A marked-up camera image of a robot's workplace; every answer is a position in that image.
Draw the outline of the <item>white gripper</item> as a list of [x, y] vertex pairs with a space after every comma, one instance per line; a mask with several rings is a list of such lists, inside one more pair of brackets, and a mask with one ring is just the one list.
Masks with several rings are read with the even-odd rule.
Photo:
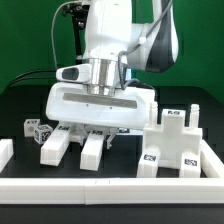
[[118, 128], [142, 129], [149, 119], [155, 91], [136, 87], [117, 89], [113, 97], [92, 95], [82, 84], [58, 82], [50, 90], [46, 115], [50, 120], [78, 123], [80, 145], [88, 138], [86, 125], [114, 127], [106, 148], [111, 147]]

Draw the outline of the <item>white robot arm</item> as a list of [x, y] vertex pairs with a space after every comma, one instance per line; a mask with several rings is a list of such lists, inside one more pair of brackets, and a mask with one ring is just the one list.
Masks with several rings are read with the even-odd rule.
[[178, 56], [172, 0], [152, 0], [154, 21], [132, 22], [131, 0], [90, 0], [82, 63], [56, 70], [46, 115], [58, 122], [44, 144], [66, 148], [71, 134], [142, 129], [155, 92], [133, 86], [129, 69], [162, 73]]

